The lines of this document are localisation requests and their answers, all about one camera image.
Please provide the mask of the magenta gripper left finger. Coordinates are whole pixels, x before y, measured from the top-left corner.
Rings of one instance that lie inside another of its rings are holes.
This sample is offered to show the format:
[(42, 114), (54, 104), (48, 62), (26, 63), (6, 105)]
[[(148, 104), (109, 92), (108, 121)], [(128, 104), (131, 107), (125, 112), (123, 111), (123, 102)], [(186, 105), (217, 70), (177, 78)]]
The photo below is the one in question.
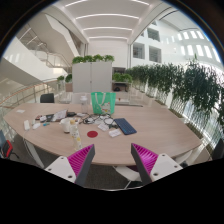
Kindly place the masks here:
[(68, 157), (58, 157), (46, 168), (46, 171), (83, 186), (94, 155), (95, 146), (91, 144)]

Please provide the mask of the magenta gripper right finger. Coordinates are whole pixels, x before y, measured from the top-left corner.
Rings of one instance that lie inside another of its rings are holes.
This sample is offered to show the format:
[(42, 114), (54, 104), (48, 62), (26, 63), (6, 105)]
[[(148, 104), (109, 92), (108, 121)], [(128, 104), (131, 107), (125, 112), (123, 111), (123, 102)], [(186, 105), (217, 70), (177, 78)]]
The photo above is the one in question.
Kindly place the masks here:
[(144, 185), (182, 169), (182, 167), (167, 154), (156, 154), (135, 143), (131, 144), (131, 154), (135, 160)]

